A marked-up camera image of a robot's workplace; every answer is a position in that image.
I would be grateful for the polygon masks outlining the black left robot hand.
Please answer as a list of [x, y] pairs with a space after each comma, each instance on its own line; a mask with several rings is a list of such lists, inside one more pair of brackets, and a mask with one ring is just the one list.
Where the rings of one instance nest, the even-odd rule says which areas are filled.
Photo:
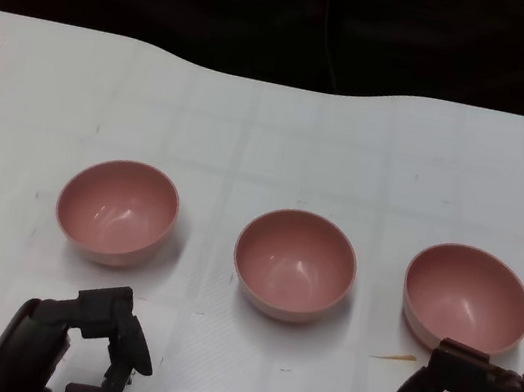
[[30, 299], [0, 336], [0, 392], [52, 392], [47, 386], [69, 349], [69, 330], [106, 339], [110, 364], [101, 385], [69, 383], [64, 392], [123, 392], [132, 373], [153, 374], [130, 287], [82, 290], [75, 299]]

